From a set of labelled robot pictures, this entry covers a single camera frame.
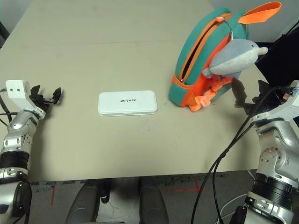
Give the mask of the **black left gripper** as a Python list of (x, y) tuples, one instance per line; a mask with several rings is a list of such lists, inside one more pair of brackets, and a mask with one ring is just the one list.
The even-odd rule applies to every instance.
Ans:
[(40, 90), (39, 85), (32, 87), (31, 95), (29, 97), (38, 108), (40, 108), (44, 112), (47, 112), (51, 104), (55, 105), (59, 102), (61, 98), (62, 90), (60, 87), (58, 87), (54, 91), (52, 98), (44, 98), (43, 95), (38, 94), (39, 90)]

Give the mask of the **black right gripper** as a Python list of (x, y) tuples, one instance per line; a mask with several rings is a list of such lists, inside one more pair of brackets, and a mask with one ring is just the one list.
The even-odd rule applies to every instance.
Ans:
[(235, 97), (235, 107), (242, 107), (247, 115), (254, 109), (256, 110), (253, 113), (253, 116), (268, 112), (284, 103), (281, 90), (270, 92), (271, 86), (263, 80), (258, 80), (260, 94), (258, 97), (252, 98), (253, 103), (245, 103), (247, 95), (245, 93), (245, 87), (240, 80), (232, 80), (231, 86)]

